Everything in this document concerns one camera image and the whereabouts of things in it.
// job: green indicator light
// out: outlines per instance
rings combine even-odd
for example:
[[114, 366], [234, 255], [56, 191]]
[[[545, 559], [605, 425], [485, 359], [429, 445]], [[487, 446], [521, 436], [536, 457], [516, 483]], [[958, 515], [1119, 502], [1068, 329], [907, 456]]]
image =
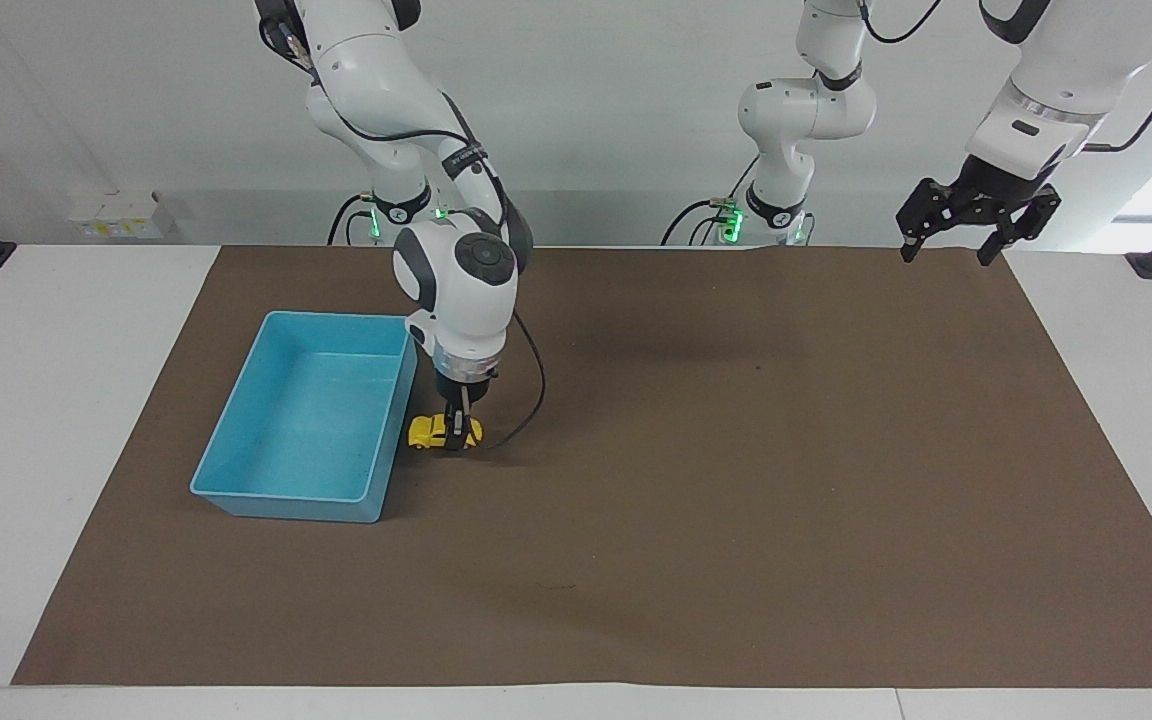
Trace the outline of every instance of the green indicator light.
[[727, 241], [728, 245], [736, 245], [736, 243], [740, 242], [740, 232], [744, 225], [744, 211], [733, 210], [732, 218], [727, 218], [727, 228], [723, 229], [723, 241]]

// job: blue object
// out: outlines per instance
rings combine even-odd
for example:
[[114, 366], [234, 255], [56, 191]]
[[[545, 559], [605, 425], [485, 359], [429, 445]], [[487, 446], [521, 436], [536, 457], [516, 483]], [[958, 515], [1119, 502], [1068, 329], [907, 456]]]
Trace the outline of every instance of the blue object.
[[376, 523], [415, 374], [402, 318], [270, 313], [189, 491], [247, 518]]

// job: white table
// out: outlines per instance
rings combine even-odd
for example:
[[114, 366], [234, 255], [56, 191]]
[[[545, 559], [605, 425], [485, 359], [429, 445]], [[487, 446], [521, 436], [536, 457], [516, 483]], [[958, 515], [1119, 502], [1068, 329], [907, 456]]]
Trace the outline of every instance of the white table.
[[[22, 247], [0, 270], [0, 717], [1152, 717], [1152, 691], [6, 688], [215, 256]], [[1152, 283], [1106, 256], [1010, 258], [1152, 511]]]

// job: yellow toy car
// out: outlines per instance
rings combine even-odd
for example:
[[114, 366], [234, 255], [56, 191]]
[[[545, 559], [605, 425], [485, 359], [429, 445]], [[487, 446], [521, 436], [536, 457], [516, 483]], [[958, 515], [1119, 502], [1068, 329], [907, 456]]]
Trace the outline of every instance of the yellow toy car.
[[[483, 442], [483, 423], [470, 419], [470, 437], [465, 440], [465, 447], [477, 447], [479, 442]], [[407, 430], [407, 446], [416, 450], [447, 447], [447, 424], [444, 416], [412, 418], [411, 427]]]

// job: robot end effector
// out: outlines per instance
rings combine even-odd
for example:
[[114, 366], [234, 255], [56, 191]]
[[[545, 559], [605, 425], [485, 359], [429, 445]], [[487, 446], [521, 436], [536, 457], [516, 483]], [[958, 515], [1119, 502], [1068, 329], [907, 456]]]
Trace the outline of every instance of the robot end effector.
[[1047, 177], [1083, 151], [1152, 60], [1152, 3], [1021, 0], [1009, 18], [991, 14], [992, 3], [980, 0], [980, 13], [995, 36], [1020, 45], [1020, 65], [968, 142], [958, 179], [924, 179], [896, 214], [905, 263], [929, 237], [961, 223], [996, 226], [978, 252], [982, 265], [1036, 240], [1061, 205]]

